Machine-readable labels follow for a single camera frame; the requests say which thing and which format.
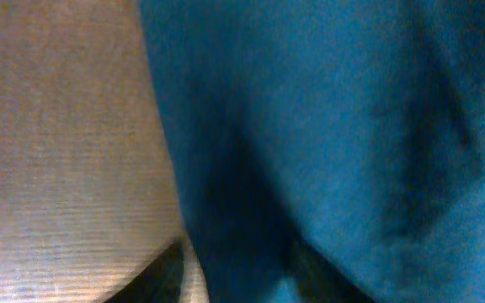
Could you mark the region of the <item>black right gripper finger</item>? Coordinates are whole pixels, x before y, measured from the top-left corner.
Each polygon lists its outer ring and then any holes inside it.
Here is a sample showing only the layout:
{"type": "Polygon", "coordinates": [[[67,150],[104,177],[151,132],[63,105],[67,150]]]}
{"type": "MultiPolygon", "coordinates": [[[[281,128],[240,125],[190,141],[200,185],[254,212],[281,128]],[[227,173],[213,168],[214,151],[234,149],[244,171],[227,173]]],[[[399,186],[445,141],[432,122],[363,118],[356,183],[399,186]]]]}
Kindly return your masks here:
{"type": "Polygon", "coordinates": [[[183,280],[184,244],[179,238],[104,303],[179,303],[183,280]]]}

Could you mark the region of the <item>dark blue shorts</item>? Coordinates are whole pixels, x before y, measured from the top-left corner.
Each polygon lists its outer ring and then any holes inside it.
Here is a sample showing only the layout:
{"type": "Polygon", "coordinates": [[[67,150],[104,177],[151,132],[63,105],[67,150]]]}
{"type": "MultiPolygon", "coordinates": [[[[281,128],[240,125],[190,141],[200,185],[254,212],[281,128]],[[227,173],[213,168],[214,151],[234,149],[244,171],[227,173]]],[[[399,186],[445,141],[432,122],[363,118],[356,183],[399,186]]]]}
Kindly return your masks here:
{"type": "Polygon", "coordinates": [[[485,302],[485,0],[139,4],[212,302],[485,302]]]}

